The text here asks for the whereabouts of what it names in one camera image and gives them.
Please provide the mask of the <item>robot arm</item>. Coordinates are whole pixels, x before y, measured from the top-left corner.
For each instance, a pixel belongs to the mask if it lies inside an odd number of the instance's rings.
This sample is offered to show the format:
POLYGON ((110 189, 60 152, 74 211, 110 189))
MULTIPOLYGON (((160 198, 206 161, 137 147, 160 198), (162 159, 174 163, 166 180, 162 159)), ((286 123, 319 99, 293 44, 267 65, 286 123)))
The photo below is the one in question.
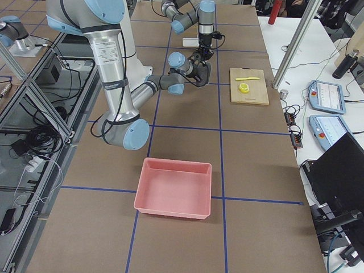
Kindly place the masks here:
POLYGON ((209 82, 213 56, 215 4, 202 1, 187 13, 179 10, 184 1, 163 1, 161 11, 180 34, 198 25, 198 47, 190 57, 170 54, 169 73, 154 75, 137 58, 126 1, 47 1, 50 28, 87 38, 93 52, 108 111, 92 126, 94 137, 127 150, 142 148, 150 133, 139 109, 156 92, 181 95, 192 79, 198 87, 209 82))
POLYGON ((214 55, 212 41, 225 40, 225 35, 215 29, 215 2, 201 1, 186 13, 179 8, 186 5, 187 1, 162 1, 161 12, 172 21, 171 26, 176 34, 198 25, 198 48, 189 58, 195 63, 205 63, 214 55))

